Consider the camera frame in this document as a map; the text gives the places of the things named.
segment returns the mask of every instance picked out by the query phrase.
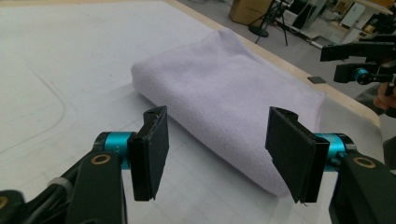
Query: white table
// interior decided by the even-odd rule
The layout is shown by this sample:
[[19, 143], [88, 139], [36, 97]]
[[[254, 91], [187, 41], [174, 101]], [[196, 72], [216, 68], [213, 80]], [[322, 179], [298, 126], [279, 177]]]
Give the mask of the white table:
[[[178, 2], [2, 2], [0, 10], [0, 189], [33, 199], [91, 150], [101, 132], [138, 131], [153, 105], [132, 86], [142, 59], [201, 40], [220, 25]], [[302, 82], [309, 76], [243, 39]], [[327, 85], [323, 132], [348, 134], [382, 160], [379, 119]], [[253, 184], [169, 120], [170, 151], [157, 200], [134, 203], [131, 223], [330, 223], [336, 174], [325, 174], [318, 203], [294, 204]]]

